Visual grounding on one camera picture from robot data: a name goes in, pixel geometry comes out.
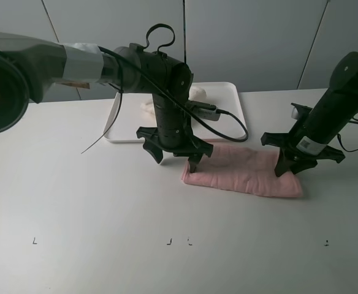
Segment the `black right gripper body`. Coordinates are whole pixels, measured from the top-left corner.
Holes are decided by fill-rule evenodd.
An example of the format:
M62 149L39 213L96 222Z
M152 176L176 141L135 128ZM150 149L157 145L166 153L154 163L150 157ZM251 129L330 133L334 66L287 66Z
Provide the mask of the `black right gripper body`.
M266 132L261 137L261 144L278 147L293 158L333 160L339 164L345 155L328 144L344 125L342 119L333 118L318 107L303 105L302 117L296 120L289 132Z

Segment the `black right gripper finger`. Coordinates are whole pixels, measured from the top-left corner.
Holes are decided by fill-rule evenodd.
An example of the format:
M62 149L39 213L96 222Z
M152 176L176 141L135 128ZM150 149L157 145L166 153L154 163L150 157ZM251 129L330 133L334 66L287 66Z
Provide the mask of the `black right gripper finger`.
M278 161L274 169L275 175L280 177L286 172L289 172L291 170L291 166L294 164L295 159L292 156L286 154L284 151L280 151Z
M295 157L292 164L292 173L296 175L302 171L315 168L317 164L317 160L314 159L302 159L299 157Z

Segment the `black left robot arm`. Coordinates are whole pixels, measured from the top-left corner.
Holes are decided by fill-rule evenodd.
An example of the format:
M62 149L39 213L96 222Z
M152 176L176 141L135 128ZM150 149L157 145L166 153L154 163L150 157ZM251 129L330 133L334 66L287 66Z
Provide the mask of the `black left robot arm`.
M0 32L0 133L40 103L55 83L106 83L122 93L150 94L156 126L140 127L137 137L156 162L164 153L187 157L191 171L213 146L192 131L187 107L193 75L189 67L136 43L115 51L91 43L56 43Z

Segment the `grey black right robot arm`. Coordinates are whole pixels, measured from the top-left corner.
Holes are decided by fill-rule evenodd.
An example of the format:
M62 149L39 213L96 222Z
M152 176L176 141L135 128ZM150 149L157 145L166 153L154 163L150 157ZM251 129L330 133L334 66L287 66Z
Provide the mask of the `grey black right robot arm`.
M275 175L293 174L317 166L319 160L345 159L345 148L329 146L340 131L358 114L358 52L348 53L336 66L329 87L313 107L294 104L296 120L288 133L264 133L262 145L280 149Z

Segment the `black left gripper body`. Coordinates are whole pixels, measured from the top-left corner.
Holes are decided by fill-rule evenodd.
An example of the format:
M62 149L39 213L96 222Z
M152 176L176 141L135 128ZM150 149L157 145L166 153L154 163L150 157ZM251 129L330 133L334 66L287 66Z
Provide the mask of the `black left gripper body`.
M179 124L161 125L156 127L139 127L137 138L143 138L158 146L163 152L176 154L177 156L191 156L202 153L208 157L213 152L213 145L196 137L192 130Z

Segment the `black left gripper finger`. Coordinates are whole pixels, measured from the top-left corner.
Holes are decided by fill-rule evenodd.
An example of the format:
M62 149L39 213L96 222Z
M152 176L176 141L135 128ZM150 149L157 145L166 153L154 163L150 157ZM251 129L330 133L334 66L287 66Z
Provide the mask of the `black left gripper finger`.
M157 164L160 164L163 160L163 151L150 141L145 141L143 149L149 153Z
M188 158L189 172L194 173L196 171L197 165L202 159L202 153L195 153Z

